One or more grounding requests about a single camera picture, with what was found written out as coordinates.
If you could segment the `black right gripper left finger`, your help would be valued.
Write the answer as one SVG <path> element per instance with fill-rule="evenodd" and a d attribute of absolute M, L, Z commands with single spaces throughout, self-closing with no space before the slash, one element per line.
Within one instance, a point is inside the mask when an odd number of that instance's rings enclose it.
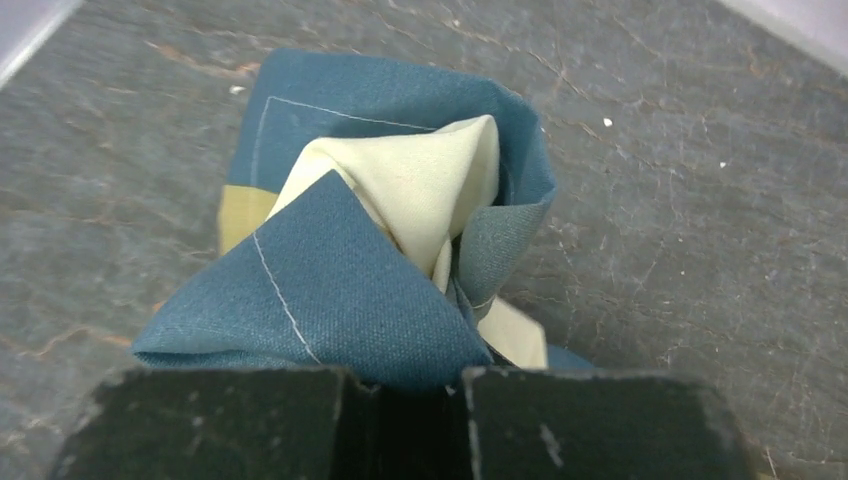
<path fill-rule="evenodd" d="M 94 389 L 53 479 L 369 479 L 376 399 L 342 368 L 130 370 Z"/>

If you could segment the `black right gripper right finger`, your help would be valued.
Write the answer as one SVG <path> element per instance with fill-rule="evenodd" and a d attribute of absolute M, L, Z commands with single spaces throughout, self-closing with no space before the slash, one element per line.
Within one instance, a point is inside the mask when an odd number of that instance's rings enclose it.
<path fill-rule="evenodd" d="M 706 383 L 652 371 L 474 367 L 460 392 L 474 479 L 753 479 Z"/>

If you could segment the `blue beige checkered pillowcase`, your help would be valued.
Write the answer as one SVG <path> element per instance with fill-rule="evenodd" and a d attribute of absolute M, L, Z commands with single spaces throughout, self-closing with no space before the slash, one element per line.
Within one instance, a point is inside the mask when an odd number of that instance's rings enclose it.
<path fill-rule="evenodd" d="M 555 194 L 537 113 L 496 81 L 276 50 L 222 189 L 219 257 L 132 353 L 158 368 L 339 365 L 407 389 L 496 357 L 583 368 L 499 297 Z"/>

